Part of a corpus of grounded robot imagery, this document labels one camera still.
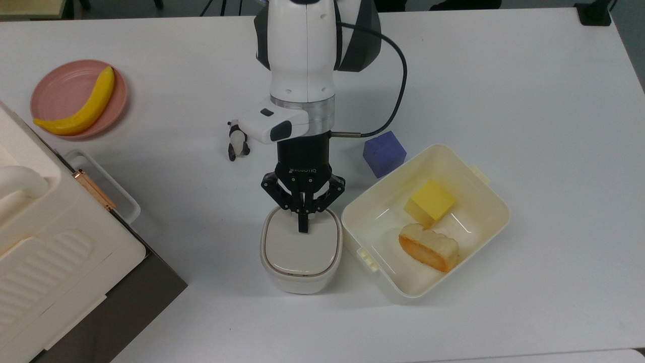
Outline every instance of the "yellow cube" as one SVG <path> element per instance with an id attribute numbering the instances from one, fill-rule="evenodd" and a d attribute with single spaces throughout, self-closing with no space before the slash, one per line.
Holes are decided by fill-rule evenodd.
<path id="1" fill-rule="evenodd" d="M 406 203 L 404 210 L 425 229 L 441 219 L 455 203 L 450 193 L 436 181 L 430 180 Z"/>

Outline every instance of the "bread slice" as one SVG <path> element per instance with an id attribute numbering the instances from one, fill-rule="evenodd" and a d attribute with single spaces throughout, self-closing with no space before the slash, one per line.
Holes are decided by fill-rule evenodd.
<path id="1" fill-rule="evenodd" d="M 412 258 L 441 272 L 448 272 L 459 263 L 457 241 L 435 231 L 424 230 L 421 224 L 403 227 L 399 243 Z"/>

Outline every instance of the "yellow banana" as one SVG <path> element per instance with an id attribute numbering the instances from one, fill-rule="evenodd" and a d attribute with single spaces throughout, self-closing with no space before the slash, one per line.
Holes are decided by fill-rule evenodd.
<path id="1" fill-rule="evenodd" d="M 78 112 L 67 118 L 53 121 L 34 119 L 34 123 L 43 129 L 60 136 L 71 136 L 85 131 L 99 118 L 110 100 L 114 89 L 114 71 L 106 67 L 96 79 L 92 94 Z"/>

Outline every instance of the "blue cube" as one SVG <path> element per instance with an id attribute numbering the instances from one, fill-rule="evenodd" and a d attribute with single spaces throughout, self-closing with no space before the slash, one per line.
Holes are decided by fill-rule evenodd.
<path id="1" fill-rule="evenodd" d="M 392 131 L 365 141 L 363 158 L 377 178 L 389 174 L 403 164 L 407 153 Z"/>

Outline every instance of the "black plastic base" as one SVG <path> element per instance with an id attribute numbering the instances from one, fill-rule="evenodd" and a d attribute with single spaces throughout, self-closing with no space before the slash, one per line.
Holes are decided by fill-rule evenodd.
<path id="1" fill-rule="evenodd" d="M 31 363 L 109 363 L 186 286 L 150 253 L 106 294 L 105 301 Z"/>
<path id="2" fill-rule="evenodd" d="M 578 10 L 578 18 L 584 26 L 609 26 L 611 24 L 607 2 L 603 0 L 592 4 L 577 3 L 574 7 Z"/>

